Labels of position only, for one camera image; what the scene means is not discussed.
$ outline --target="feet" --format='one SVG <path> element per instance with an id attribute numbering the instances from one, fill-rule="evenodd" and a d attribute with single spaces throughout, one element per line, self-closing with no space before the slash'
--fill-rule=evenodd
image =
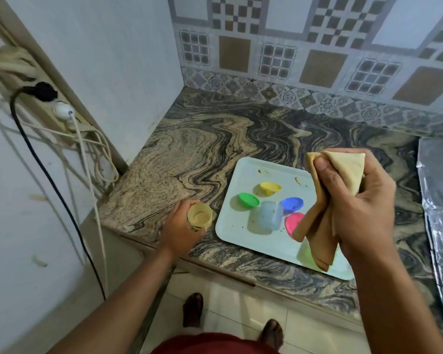
<path id="1" fill-rule="evenodd" d="M 264 343 L 272 349 L 279 351 L 284 343 L 284 332 L 281 325 L 274 319 L 268 320 L 258 338 L 258 342 Z"/>
<path id="2" fill-rule="evenodd" d="M 200 328 L 200 319 L 204 309 L 204 298 L 200 293 L 194 293 L 187 298 L 183 306 L 183 327 Z"/>

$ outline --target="electrical outlet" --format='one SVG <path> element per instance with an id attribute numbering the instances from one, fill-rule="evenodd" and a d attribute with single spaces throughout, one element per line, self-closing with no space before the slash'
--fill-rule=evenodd
<path id="1" fill-rule="evenodd" d="M 15 46 L 0 47 L 0 64 L 5 64 L 4 68 L 11 69 L 0 69 L 0 82 L 5 87 L 4 89 L 0 89 L 0 92 L 6 99 L 8 99 L 10 95 L 20 87 L 34 85 L 37 82 L 46 82 L 51 84 L 54 89 L 57 90 L 58 101 L 69 104 L 69 101 L 64 97 L 45 71 L 40 67 L 38 62 L 36 62 L 26 49 Z M 69 128 L 68 123 L 55 116 L 53 112 L 53 102 L 41 102 L 35 97 L 27 95 L 21 95 L 18 98 L 18 101 L 46 128 L 63 133 L 73 133 L 72 129 Z M 75 117 L 83 126 L 90 126 L 79 113 L 75 112 Z M 68 145 L 74 143 L 69 137 L 59 135 L 56 135 L 56 137 Z"/>

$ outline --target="black cable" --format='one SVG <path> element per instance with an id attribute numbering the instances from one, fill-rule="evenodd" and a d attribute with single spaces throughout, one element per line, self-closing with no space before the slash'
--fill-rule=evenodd
<path id="1" fill-rule="evenodd" d="M 80 232 L 80 229 L 79 229 L 79 226 L 77 225 L 76 219 L 74 219 L 74 216 L 72 215 L 71 210 L 69 209 L 64 198 L 62 197 L 58 187 L 54 183 L 54 180 L 51 178 L 51 175 L 49 175 L 49 173 L 47 172 L 43 163 L 41 162 L 40 158 L 38 157 L 38 155 L 34 151 L 33 146 L 31 145 L 30 140 L 28 139 L 28 136 L 26 135 L 26 133 L 23 130 L 23 126 L 21 125 L 20 120 L 18 119 L 18 116 L 16 115 L 15 101 L 21 93 L 32 95 L 43 102 L 53 101 L 54 99 L 57 98 L 58 93 L 53 89 L 53 87 L 50 84 L 45 83 L 45 82 L 39 82 L 33 87 L 27 86 L 27 87 L 19 88 L 15 91 L 15 93 L 13 93 L 13 95 L 10 98 L 10 110 L 12 113 L 13 120 L 15 121 L 16 126 L 18 127 L 18 130 L 20 131 L 21 136 L 23 136 L 24 142 L 28 146 L 28 149 L 30 150 L 31 154 L 33 155 L 33 158 L 36 160 L 36 162 L 40 166 L 41 170 L 46 175 L 47 179 L 51 183 L 52 188 L 54 189 L 54 191 L 58 195 L 59 200 L 64 205 L 64 208 L 67 211 L 67 214 L 71 218 L 72 224 L 76 228 L 77 234 L 79 235 L 79 239 L 80 239 L 80 243 L 82 244 L 83 251 L 85 252 L 85 255 L 88 257 L 90 264 L 92 265 L 92 268 L 94 269 L 94 274 L 95 274 L 95 277 L 97 278 L 97 281 L 99 282 L 99 286 L 100 286 L 100 290 L 102 292 L 103 300 L 106 300 L 105 291 L 103 290 L 102 282 L 100 281 L 100 277 L 97 272 L 97 269 L 95 268 L 94 262 L 92 261 L 92 258 L 90 257 L 90 255 L 87 251 L 87 248 L 85 248 L 82 233 Z"/>

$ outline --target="left hand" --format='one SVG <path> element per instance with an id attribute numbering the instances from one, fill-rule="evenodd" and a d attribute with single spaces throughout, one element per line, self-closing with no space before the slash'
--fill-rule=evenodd
<path id="1" fill-rule="evenodd" d="M 191 199 L 177 202 L 162 226 L 159 248 L 168 250 L 174 259 L 188 254 L 195 242 L 206 234 L 204 228 L 198 231 L 190 229 L 187 221 L 189 208 L 199 202 L 200 200 Z"/>

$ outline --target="green lid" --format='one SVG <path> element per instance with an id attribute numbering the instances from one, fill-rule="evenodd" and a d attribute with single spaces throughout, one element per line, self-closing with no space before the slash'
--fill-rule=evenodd
<path id="1" fill-rule="evenodd" d="M 238 198 L 241 203 L 247 207 L 256 207 L 257 205 L 259 205 L 259 199 L 256 196 L 251 195 L 250 193 L 242 192 L 238 194 Z"/>

